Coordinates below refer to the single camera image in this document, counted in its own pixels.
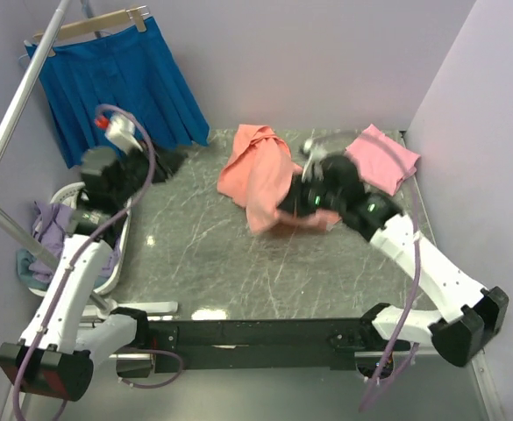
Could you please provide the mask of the salmon orange t shirt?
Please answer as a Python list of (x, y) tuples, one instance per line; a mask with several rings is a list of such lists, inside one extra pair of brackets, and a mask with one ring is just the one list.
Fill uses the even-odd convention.
[(340, 216), (318, 210), (304, 217), (279, 210), (288, 195), (292, 177), (302, 168), (292, 161), (287, 143), (267, 125), (240, 125), (232, 152), (217, 180), (217, 191), (246, 211), (253, 234), (267, 232), (278, 224), (329, 231)]

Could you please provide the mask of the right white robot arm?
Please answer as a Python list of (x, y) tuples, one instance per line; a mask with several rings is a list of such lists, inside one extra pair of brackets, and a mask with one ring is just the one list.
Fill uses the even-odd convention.
[(432, 301), (434, 310), (384, 304), (360, 328), (364, 346), (379, 350), (391, 339), (431, 344), (455, 367), (464, 367), (502, 329), (509, 297), (454, 265), (391, 197), (369, 191), (342, 153), (309, 153), (281, 210), (311, 216), (332, 211), (371, 247), (392, 260)]

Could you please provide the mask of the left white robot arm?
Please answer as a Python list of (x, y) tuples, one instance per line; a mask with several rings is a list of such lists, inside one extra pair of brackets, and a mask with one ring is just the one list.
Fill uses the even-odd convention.
[(17, 343), (0, 347), (0, 367), (15, 392), (79, 400), (94, 370), (116, 351), (138, 353), (153, 343), (144, 310), (117, 306), (98, 326), (80, 332), (97, 278), (122, 243), (128, 213), (152, 183), (166, 182), (184, 153), (134, 147), (119, 157), (108, 147), (82, 158), (83, 186), (67, 226), (60, 262), (46, 295)]

